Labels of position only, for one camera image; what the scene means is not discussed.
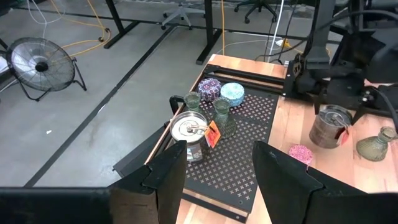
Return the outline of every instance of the purple round container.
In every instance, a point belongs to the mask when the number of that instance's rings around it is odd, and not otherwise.
[[[200,81],[198,91],[205,101],[213,101],[220,96],[221,83],[215,78],[206,78]]]

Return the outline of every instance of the blue round container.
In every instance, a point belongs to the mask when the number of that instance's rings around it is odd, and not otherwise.
[[[244,88],[238,83],[227,83],[221,87],[221,96],[231,102],[231,106],[239,106],[244,99]]]

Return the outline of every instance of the black perforated tray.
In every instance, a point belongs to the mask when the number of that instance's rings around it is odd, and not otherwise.
[[[185,188],[250,213],[257,190],[253,142],[268,142],[277,100],[277,95],[245,87],[243,103],[230,110],[238,130],[218,142],[203,162],[188,164]],[[212,103],[202,101],[201,107],[208,117],[214,115]]]

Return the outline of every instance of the metal can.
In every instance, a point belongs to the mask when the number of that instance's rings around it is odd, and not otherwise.
[[[207,151],[206,128],[206,118],[194,111],[180,113],[173,119],[170,131],[175,141],[187,141],[187,161],[197,162],[203,159],[203,154]]]
[[[336,105],[325,106],[319,112],[310,131],[311,141],[326,149],[340,145],[340,135],[351,125],[352,115],[348,110]]]

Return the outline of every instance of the concrete floor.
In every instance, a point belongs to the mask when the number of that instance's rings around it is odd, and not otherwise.
[[[99,15],[110,16],[103,1],[94,1]],[[49,2],[39,4],[52,9]],[[85,1],[68,1],[67,12],[92,14]],[[121,2],[117,4],[121,17],[161,21],[162,11],[175,7],[170,4]],[[215,7],[215,26],[220,24],[220,9]],[[237,14],[226,10],[226,27],[230,29],[267,32],[269,18],[266,11],[255,12],[249,25],[243,23],[246,12]],[[57,15],[44,13],[47,20]],[[282,15],[281,26],[287,23],[289,12]],[[70,19],[96,23],[95,19],[67,16]],[[102,20],[116,32],[113,21]],[[204,19],[192,17],[195,25]],[[293,19],[290,35],[306,36],[309,19]],[[11,43],[20,37],[41,37],[43,26],[36,24],[28,11],[14,10],[0,17],[0,37]],[[101,32],[94,27],[81,26],[60,20],[47,27],[45,38],[58,45],[97,39]],[[78,65],[88,86],[84,92],[71,85],[51,93],[39,102],[28,100],[19,86],[12,86],[0,94],[0,185],[24,185],[63,144],[71,133],[111,91],[127,71],[163,34],[158,25],[139,24],[109,50],[100,47],[77,56]],[[226,33],[226,43],[264,40],[265,37]],[[36,186],[104,186],[119,179],[112,166],[138,146],[159,126],[171,118],[168,99],[184,95],[203,66],[195,60],[205,46],[205,31],[178,27],[161,43],[94,120],[72,142]],[[67,49],[72,54],[90,46]],[[335,45],[328,48],[334,52]],[[221,39],[213,53],[221,49]],[[264,42],[235,44],[226,48],[226,55],[253,59],[263,54]],[[290,60],[295,52],[283,54]]]

